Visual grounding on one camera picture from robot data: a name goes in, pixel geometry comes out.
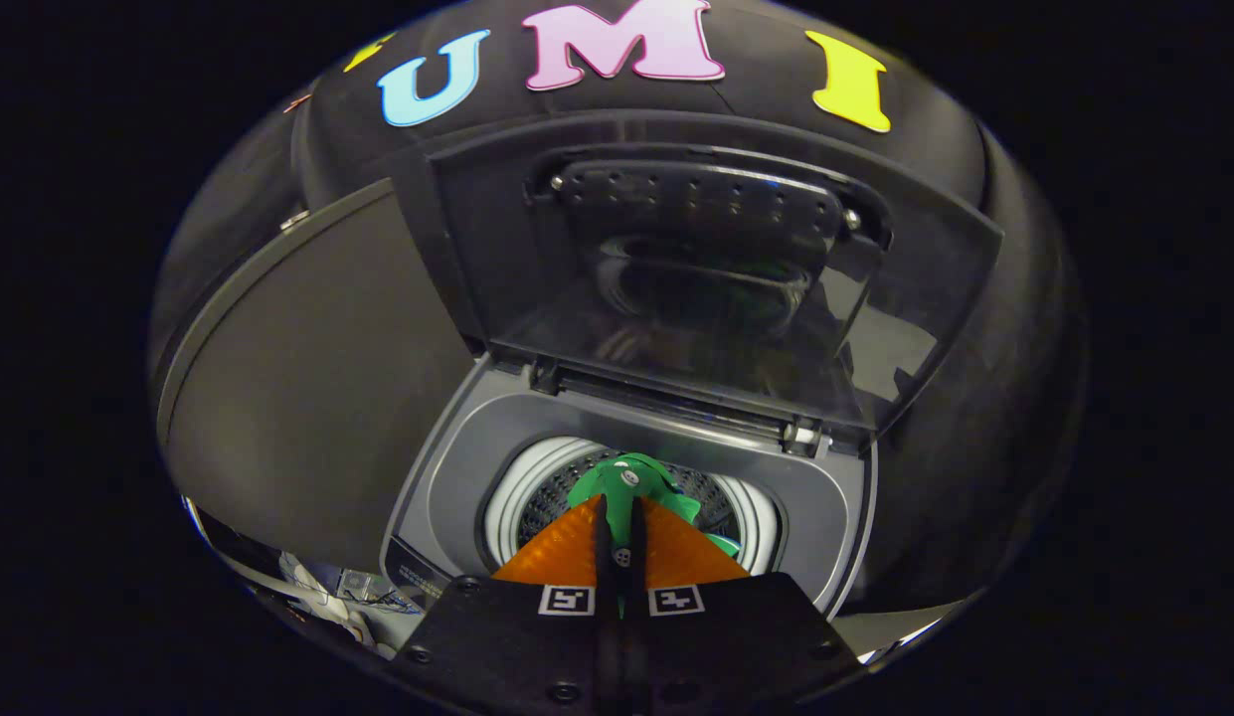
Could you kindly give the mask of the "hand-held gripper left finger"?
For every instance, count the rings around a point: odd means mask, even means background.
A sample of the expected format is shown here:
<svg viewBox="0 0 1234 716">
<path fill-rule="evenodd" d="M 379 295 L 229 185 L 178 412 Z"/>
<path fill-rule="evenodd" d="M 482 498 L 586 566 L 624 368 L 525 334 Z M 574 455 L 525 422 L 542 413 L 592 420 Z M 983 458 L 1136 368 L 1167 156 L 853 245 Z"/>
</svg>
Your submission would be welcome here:
<svg viewBox="0 0 1234 716">
<path fill-rule="evenodd" d="M 578 556 L 529 577 L 457 577 L 391 662 L 395 683 L 449 715 L 611 715 L 619 599 L 607 501 L 565 516 Z"/>
</svg>

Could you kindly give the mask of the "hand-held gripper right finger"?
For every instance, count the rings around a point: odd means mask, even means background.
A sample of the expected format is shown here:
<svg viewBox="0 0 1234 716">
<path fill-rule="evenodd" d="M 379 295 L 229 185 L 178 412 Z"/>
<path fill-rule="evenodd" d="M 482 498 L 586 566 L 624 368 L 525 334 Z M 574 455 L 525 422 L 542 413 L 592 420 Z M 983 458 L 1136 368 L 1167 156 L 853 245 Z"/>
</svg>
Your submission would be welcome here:
<svg viewBox="0 0 1234 716">
<path fill-rule="evenodd" d="M 624 715 L 807 715 L 863 675 L 786 574 L 753 577 L 653 500 L 631 509 L 622 590 Z"/>
</svg>

